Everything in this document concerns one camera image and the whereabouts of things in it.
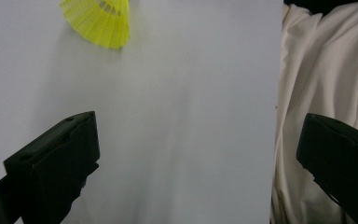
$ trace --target white wall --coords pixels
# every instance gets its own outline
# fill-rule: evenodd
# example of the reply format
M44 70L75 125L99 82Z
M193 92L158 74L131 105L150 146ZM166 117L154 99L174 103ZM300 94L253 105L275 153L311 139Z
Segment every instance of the white wall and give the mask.
M282 3L131 0L123 50L58 1L0 1L2 161L95 110L101 167L64 223L268 223Z

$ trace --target beige fabric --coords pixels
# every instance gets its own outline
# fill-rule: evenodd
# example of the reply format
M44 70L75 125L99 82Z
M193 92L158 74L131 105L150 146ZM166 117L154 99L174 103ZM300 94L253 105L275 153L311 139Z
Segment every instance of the beige fabric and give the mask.
M305 115L358 129L358 3L322 18L290 6L282 28L272 223L352 223L296 161Z

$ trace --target yellow shuttlecock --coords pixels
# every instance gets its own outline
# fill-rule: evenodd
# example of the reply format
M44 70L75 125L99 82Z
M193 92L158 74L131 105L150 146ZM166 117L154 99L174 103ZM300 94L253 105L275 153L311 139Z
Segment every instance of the yellow shuttlecock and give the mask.
M130 38L129 0L62 0L69 24L90 42L119 49Z

